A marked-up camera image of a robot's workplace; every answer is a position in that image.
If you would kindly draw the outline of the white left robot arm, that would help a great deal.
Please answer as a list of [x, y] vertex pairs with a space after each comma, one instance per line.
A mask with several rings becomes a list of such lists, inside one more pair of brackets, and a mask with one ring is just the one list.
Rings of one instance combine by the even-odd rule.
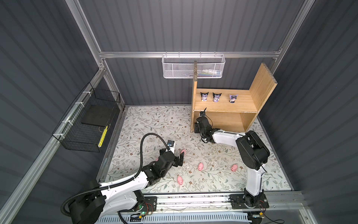
[[172, 166], [182, 166], [184, 156], [185, 151], [175, 156], [172, 151], [162, 149], [159, 158], [144, 166], [138, 176], [111, 183], [92, 182], [92, 189], [72, 196], [66, 203], [69, 210], [62, 207], [62, 211], [74, 224], [94, 224], [111, 212], [141, 210], [145, 203], [141, 190], [157, 184]]

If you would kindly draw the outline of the purple black cat figurine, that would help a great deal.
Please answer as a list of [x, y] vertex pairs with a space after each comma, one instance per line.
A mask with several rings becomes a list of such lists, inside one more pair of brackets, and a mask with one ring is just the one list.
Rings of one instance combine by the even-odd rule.
[[237, 100], [238, 95], [229, 95], [229, 102], [231, 104], [235, 103]]
[[208, 100], [208, 95], [209, 95], [209, 92], [201, 92], [200, 93], [201, 101], [206, 102]]
[[213, 93], [213, 102], [217, 103], [220, 101], [222, 93]]

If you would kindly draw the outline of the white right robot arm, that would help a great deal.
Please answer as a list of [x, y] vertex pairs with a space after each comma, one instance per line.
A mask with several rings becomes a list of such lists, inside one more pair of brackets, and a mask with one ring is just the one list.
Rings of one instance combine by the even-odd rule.
[[264, 165], [268, 162], [270, 151], [256, 132], [240, 134], [213, 128], [206, 116], [196, 119], [194, 132], [200, 134], [204, 143], [225, 144], [237, 148], [248, 173], [244, 192], [251, 197], [259, 196], [263, 192], [262, 176], [266, 172]]

